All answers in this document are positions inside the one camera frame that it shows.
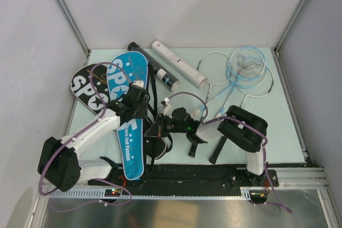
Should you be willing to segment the blue racket bag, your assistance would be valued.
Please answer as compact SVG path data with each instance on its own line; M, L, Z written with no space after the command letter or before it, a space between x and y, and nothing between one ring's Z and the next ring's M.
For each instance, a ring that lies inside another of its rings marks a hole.
M148 60L136 51L116 56L107 68L107 87L111 100L129 90L129 82L142 82L147 89ZM133 119L118 127L117 136L122 153L123 172L127 180L139 180L144 173L143 120Z

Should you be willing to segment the black shuttlecock tube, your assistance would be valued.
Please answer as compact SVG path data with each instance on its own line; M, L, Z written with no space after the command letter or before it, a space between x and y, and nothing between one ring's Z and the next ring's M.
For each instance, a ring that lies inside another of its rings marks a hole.
M155 76L162 81L171 91L175 91L177 87L180 85L179 79L174 76L166 67L164 67L161 63L155 60L149 53L147 53L142 47L140 47L137 43L131 42L128 47L128 51L136 51L143 54L149 63L153 67L153 72Z

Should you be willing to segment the white shuttlecock tube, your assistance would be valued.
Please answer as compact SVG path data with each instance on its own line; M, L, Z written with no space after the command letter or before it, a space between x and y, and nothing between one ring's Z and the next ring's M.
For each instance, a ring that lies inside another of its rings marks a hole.
M151 45L151 49L198 88L202 88L206 84L206 76L193 68L189 63L160 41L154 41Z

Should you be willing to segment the blue white racket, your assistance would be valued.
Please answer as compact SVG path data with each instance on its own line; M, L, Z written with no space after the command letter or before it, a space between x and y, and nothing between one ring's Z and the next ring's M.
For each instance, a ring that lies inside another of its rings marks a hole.
M222 105L221 109L217 112L215 117L219 117L224 113L228 107L228 99L236 88L248 88L263 74L266 67L264 57L244 56L238 54L231 57L228 63L229 72L229 86L232 86L228 96Z

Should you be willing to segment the light blue racket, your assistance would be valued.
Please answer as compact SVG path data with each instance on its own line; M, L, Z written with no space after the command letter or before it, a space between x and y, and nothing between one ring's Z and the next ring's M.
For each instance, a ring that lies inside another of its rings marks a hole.
M253 46L243 46L231 55L212 51L205 54L197 65L197 70L207 76L209 85L205 103L209 104L229 90L216 117L223 115L228 107L228 99L235 89L251 89L266 77L266 57Z

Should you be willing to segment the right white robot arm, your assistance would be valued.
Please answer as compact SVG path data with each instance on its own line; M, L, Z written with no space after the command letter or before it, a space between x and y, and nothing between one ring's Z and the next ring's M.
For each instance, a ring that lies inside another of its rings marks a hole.
M267 128L266 120L236 105L230 106L225 114L206 122L195 120L181 107L173 110L171 115L159 114L144 136L163 138L170 133L183 133L192 145L226 137L245 151L248 182L258 186L266 180L264 144L268 142Z

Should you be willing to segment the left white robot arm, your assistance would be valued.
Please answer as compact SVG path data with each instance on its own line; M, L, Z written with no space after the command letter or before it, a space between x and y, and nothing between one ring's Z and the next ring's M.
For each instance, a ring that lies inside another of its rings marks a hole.
M107 185L114 184L119 175L113 161L107 157L81 161L80 156L109 132L129 128L134 119L145 118L148 101L148 91L133 83L127 93L111 101L81 130L61 139L48 138L37 168L40 181L46 179L62 192L70 190L78 182L92 179L101 179Z

